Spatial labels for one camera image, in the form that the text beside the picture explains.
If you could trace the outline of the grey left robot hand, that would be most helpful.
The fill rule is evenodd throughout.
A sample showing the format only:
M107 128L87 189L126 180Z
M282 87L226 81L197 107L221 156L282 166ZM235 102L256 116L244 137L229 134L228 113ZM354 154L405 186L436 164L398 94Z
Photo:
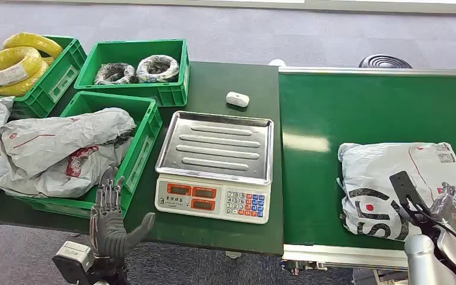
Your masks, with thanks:
M121 209L121 189L125 178L120 176L116 180L117 171L112 163L103 172L95 204L91 207L91 247L97 257L123 259L146 238L156 219L156 214L149 212L133 231L126 231Z

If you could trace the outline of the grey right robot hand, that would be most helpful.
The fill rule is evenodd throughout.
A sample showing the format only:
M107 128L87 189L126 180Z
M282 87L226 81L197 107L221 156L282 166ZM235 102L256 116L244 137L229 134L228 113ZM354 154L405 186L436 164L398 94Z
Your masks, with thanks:
M442 182L442 191L430 207L431 217L456 233L456 186Z

